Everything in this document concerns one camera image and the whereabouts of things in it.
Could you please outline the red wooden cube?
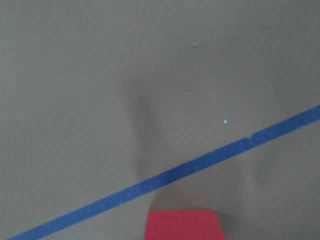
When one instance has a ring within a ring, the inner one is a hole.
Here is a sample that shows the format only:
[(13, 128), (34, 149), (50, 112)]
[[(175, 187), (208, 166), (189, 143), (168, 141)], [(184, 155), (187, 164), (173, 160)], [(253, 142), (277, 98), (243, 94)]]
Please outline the red wooden cube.
[(145, 240), (224, 240), (222, 228), (211, 210), (150, 211)]

